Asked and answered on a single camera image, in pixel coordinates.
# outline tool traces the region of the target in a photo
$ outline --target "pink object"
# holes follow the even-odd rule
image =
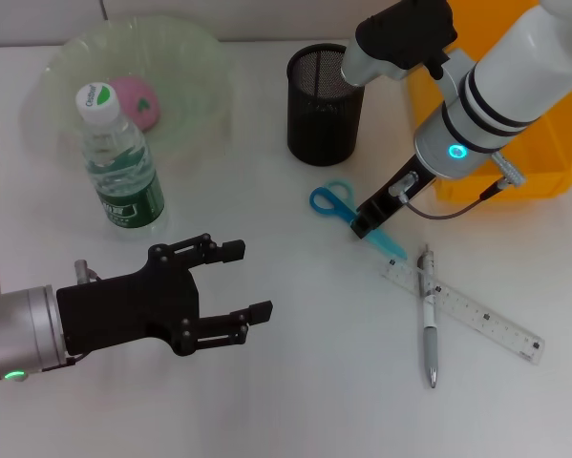
[[[142,131],[159,121],[159,98],[148,83],[137,76],[122,76],[110,81],[110,85],[116,90],[122,111]]]

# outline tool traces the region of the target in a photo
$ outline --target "orange container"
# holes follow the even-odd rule
[[[449,0],[454,11],[461,48],[479,60],[530,8],[534,0]],[[407,79],[416,125],[442,103],[439,89],[425,69]],[[522,200],[553,198],[572,186],[572,93],[502,150],[525,174],[527,182],[518,189],[510,187],[494,199]],[[434,183],[441,200],[473,201],[500,177],[498,168],[488,161],[471,176],[461,180],[439,179]]]

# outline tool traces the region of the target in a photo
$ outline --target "white table surface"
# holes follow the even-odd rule
[[[0,457],[572,458],[572,189],[486,203],[453,221],[401,211],[384,228],[412,258],[537,332],[526,363],[439,316],[438,387],[422,372],[418,302],[380,275],[382,258],[309,193],[346,177],[367,198],[413,153],[401,83],[369,85],[354,156],[318,169],[286,146],[286,63],[304,43],[225,45],[236,61],[223,148],[159,160],[170,212],[160,237],[110,232],[80,159],[55,160],[34,108],[55,48],[0,49],[2,289],[74,284],[74,260],[133,272],[158,241],[244,239],[243,261],[193,271],[203,315],[272,300],[247,344],[176,357],[159,341],[101,350],[76,367],[0,383]],[[453,210],[432,191],[416,200]]]

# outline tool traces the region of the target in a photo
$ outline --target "white pen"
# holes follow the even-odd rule
[[[435,300],[434,294],[434,252],[428,245],[426,251],[417,262],[417,267],[423,270],[419,274],[419,292],[423,300],[423,354],[424,367],[430,386],[436,388],[436,378],[438,375],[438,332],[435,320]]]

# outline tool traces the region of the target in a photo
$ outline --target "water bottle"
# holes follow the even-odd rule
[[[107,218],[126,229],[152,229],[163,213],[164,198],[143,133],[121,111],[108,84],[84,86],[75,104],[85,121],[86,170]]]

